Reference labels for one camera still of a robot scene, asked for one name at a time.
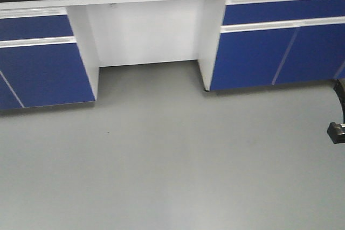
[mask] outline epoxy floor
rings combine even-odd
[[[207,93],[195,61],[103,68],[94,106],[0,114],[0,229],[344,229],[332,87]]]

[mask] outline aluminum handle strip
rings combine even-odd
[[[345,16],[341,16],[341,17],[315,18],[315,19],[304,19],[304,20],[223,25],[220,27],[220,32],[229,33],[229,32],[260,31],[260,30],[272,30],[272,29],[284,29],[284,28],[296,28],[296,27],[304,27],[304,26],[344,24],[344,23],[345,23]]]
[[[0,48],[76,43],[74,36],[0,41]]]
[[[37,16],[61,16],[66,14],[66,8],[14,9],[0,11],[0,19]]]

